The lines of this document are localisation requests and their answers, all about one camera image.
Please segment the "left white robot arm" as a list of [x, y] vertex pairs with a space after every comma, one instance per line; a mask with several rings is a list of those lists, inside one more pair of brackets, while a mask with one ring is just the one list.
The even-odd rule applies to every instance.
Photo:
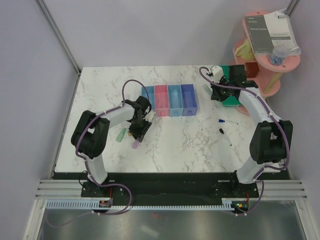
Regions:
[[101, 113], [90, 110], [82, 113], [71, 137], [75, 154], [84, 160], [87, 172], [87, 181], [82, 187], [81, 197], [101, 198], [114, 188], [128, 189], [123, 184], [105, 181], [108, 173], [102, 153], [106, 147], [109, 130], [123, 122], [130, 123], [128, 131], [138, 146], [152, 125], [145, 119], [151, 109], [149, 99], [139, 96], [135, 101], [125, 99], [120, 105]]

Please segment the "pink highlighter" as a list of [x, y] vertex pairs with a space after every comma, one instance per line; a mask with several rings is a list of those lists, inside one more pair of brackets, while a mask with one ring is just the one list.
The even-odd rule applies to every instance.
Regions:
[[140, 141], [137, 139], [137, 140], [134, 142], [134, 144], [132, 145], [132, 148], [133, 148], [133, 149], [137, 149], [137, 148], [139, 147], [139, 145], [140, 145]]

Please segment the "pink bin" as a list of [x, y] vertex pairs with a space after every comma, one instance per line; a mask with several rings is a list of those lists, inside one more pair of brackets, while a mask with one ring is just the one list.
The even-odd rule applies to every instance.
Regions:
[[168, 86], [155, 85], [155, 112], [157, 117], [168, 117], [170, 113]]

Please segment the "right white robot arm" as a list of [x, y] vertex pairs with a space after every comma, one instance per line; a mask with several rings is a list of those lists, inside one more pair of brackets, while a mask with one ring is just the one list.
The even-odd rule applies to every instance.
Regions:
[[293, 124], [271, 110], [256, 82], [247, 79], [244, 65], [230, 65], [228, 76], [220, 66], [212, 66], [207, 75], [212, 77], [212, 100], [223, 102], [228, 97], [235, 97], [256, 123], [249, 144], [249, 158], [233, 173], [229, 184], [230, 193], [240, 197], [265, 170], [278, 173], [287, 168]]

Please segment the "purple bin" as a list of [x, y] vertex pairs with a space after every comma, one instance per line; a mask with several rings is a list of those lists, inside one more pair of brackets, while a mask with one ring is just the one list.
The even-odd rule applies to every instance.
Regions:
[[186, 116], [195, 116], [198, 111], [195, 88], [193, 84], [181, 84], [181, 95], [183, 103], [183, 113]]

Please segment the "light blue bin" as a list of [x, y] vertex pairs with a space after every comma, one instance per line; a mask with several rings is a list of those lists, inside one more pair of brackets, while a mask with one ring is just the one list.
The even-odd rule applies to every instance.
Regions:
[[146, 86], [141, 87], [141, 95], [145, 98], [149, 97], [149, 102], [151, 103], [151, 109], [155, 110], [155, 87], [154, 86]]

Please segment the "medium blue bin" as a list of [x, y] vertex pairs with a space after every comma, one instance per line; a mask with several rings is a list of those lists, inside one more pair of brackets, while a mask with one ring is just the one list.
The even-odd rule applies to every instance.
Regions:
[[182, 90], [180, 85], [168, 85], [169, 116], [183, 115]]

